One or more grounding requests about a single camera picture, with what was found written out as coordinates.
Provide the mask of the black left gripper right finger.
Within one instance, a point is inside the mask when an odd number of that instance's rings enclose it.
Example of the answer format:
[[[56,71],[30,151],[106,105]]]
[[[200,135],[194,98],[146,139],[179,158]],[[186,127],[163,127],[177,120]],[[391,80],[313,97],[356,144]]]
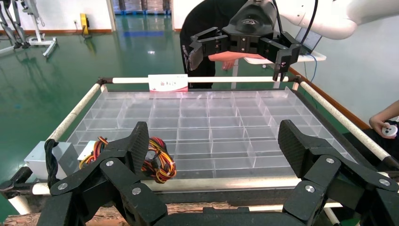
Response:
[[[278,144],[300,179],[284,213],[311,226],[331,199],[360,214],[363,226],[398,225],[399,186],[393,179],[346,159],[326,140],[303,134],[291,120],[281,121]]]

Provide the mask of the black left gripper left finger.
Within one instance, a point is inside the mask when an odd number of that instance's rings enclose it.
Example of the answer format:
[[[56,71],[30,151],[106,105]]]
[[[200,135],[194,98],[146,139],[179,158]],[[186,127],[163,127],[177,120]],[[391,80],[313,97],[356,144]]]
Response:
[[[110,142],[88,166],[55,183],[37,224],[83,226],[100,207],[113,204],[131,226],[152,226],[168,214],[167,206],[141,179],[148,151],[147,123]]]

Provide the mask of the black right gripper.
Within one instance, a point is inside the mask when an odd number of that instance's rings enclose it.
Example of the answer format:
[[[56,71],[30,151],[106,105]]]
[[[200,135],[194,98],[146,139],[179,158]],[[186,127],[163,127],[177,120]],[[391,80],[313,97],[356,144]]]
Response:
[[[203,58],[217,53],[258,53],[274,63],[272,79],[283,81],[291,64],[297,62],[302,45],[287,32],[273,39],[276,20],[272,1],[247,1],[222,31],[212,27],[191,36],[188,69],[197,69]]]

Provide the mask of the seated person hand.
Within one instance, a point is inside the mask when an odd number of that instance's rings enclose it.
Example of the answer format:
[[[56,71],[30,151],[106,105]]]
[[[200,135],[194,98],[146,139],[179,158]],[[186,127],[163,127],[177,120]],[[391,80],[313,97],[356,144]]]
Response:
[[[384,128],[389,128],[390,126],[389,126],[388,124],[386,124],[385,122],[383,122],[379,116],[377,116],[377,115],[372,116],[372,117],[369,119],[369,124],[370,124],[371,128],[372,128],[375,132],[377,132],[381,137],[387,138],[387,139],[390,139],[390,138],[391,138],[391,137],[386,136],[386,135],[383,133],[383,129],[384,129]]]

